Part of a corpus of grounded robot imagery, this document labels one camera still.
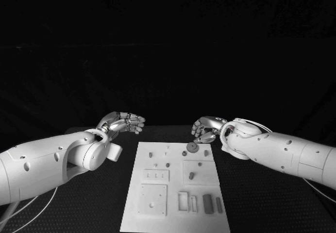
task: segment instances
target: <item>black background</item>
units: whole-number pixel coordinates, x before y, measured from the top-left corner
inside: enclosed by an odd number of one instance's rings
[[[329,0],[3,1],[0,149],[113,111],[147,125],[241,117],[335,146],[335,8]]]

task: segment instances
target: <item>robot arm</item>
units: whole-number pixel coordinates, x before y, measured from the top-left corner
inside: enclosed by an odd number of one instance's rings
[[[245,120],[205,116],[194,124],[195,143],[209,143],[219,135],[222,150],[240,159],[336,190],[336,149],[303,138],[267,132]]]
[[[0,153],[0,205],[33,198],[94,171],[108,158],[117,161],[121,147],[111,143],[119,132],[143,130],[144,118],[108,114],[95,129],[26,142]]]

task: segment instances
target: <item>white cable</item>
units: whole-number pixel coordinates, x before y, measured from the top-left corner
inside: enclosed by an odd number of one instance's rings
[[[9,217],[6,218],[2,222],[0,222],[0,225],[32,204],[32,202],[35,201],[35,199],[38,198],[39,196],[36,196],[33,198],[33,200],[29,202],[29,204]]]
[[[51,201],[52,201],[52,199],[54,199],[57,190],[58,190],[58,187],[57,187],[57,189],[55,189],[55,192],[54,192],[54,195],[52,195],[51,200],[49,200],[49,202],[48,202],[48,205],[45,206],[45,208],[44,208],[44,210],[41,211],[41,213],[45,211],[45,209],[48,208],[48,206],[49,206],[49,204],[51,204]],[[23,226],[22,226],[15,232],[12,232],[12,233],[16,233],[23,227],[26,227],[28,224],[36,219],[36,217],[26,223],[26,225],[23,225]]]
[[[322,191],[309,183],[309,181],[303,178],[303,180],[307,182],[307,184],[312,186],[312,188],[331,200],[331,201],[333,201],[335,203],[336,203],[336,201],[325,194],[325,193],[322,193]]]

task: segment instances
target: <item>round disk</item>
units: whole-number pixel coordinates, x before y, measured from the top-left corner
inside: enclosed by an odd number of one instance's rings
[[[198,152],[198,149],[199,149],[198,144],[196,144],[195,142],[191,142],[191,143],[188,144],[188,151],[189,151],[191,153],[196,153],[196,152]]]

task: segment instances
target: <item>black table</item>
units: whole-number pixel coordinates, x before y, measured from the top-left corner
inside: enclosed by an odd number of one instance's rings
[[[67,133],[87,129],[71,128]],[[139,135],[120,133],[114,140],[123,147],[119,161],[107,160],[95,171],[78,175],[58,188],[48,209],[19,232],[120,232],[139,142],[189,143],[191,129],[146,126]],[[336,223],[302,178],[231,156],[221,150],[219,138],[212,143],[212,152],[232,233],[336,232]],[[13,232],[33,219],[52,194],[54,190],[9,220],[3,233]],[[18,209],[29,201],[22,201]]]

